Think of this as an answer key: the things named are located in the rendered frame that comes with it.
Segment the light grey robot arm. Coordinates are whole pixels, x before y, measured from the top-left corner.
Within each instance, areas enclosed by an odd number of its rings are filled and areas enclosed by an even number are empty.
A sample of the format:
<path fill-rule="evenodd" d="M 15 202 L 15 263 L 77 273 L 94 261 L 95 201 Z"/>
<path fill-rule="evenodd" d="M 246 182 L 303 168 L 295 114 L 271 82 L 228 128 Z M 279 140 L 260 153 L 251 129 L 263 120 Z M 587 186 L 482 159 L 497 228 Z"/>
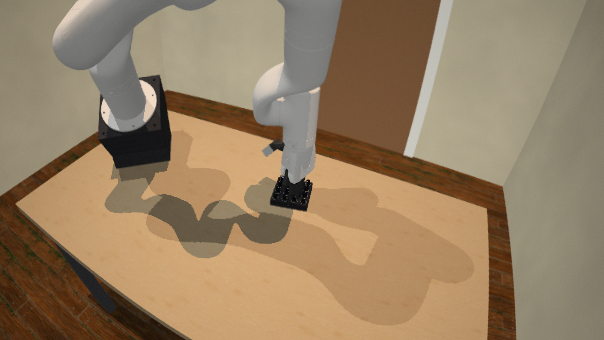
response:
<path fill-rule="evenodd" d="M 58 25 L 53 50 L 65 66 L 89 70 L 104 98 L 105 123 L 119 132 L 133 131 L 150 120 L 157 105 L 154 89 L 139 80 L 130 55 L 134 27 L 170 5 L 192 11 L 215 1 L 78 0 Z M 282 126 L 284 143 L 306 149 L 316 141 L 320 86 L 327 75 L 342 0 L 277 1 L 285 9 L 284 62 L 258 80 L 253 113 L 261 125 Z M 263 154 L 283 151 L 283 142 L 276 139 Z"/>

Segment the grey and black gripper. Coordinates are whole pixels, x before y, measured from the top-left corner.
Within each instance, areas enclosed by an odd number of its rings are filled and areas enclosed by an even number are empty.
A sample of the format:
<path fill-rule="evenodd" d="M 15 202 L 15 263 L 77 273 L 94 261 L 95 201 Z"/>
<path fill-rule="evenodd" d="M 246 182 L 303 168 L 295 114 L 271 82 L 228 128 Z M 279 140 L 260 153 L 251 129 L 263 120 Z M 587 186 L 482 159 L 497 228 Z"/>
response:
<path fill-rule="evenodd" d="M 303 193 L 305 177 L 315 167 L 315 144 L 306 149 L 296 149 L 284 144 L 281 161 L 281 177 L 284 174 L 282 185 L 289 186 L 289 193 L 298 197 L 299 193 Z"/>

